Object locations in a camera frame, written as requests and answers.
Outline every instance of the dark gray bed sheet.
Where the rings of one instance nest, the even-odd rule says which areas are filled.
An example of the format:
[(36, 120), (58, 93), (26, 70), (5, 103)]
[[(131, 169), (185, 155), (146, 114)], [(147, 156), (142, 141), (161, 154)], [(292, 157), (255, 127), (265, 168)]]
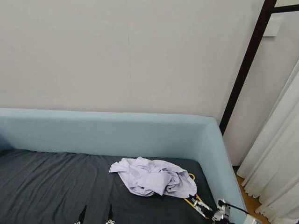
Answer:
[[(183, 199), (129, 193), (118, 174), (108, 173), (119, 160), (121, 157), (88, 154), (0, 152), (0, 223), (73, 224), (87, 205), (84, 223), (104, 224), (110, 203), (115, 224), (209, 223)], [(195, 174), (198, 195), (215, 208), (196, 161), (163, 160)]]

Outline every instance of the light purple shirt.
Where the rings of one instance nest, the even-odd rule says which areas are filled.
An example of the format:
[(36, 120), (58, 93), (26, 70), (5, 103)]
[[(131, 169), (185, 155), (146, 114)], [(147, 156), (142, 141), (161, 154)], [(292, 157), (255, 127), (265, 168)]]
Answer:
[(111, 165), (109, 173), (114, 172), (118, 172), (131, 193), (139, 196), (157, 193), (187, 198), (197, 192), (187, 170), (163, 160), (122, 159)]

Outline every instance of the white curtain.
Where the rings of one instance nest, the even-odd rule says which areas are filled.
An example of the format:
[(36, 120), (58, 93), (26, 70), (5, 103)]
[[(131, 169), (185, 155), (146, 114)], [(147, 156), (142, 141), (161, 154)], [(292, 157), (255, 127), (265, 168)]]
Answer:
[(272, 224), (299, 219), (299, 61), (237, 174)]

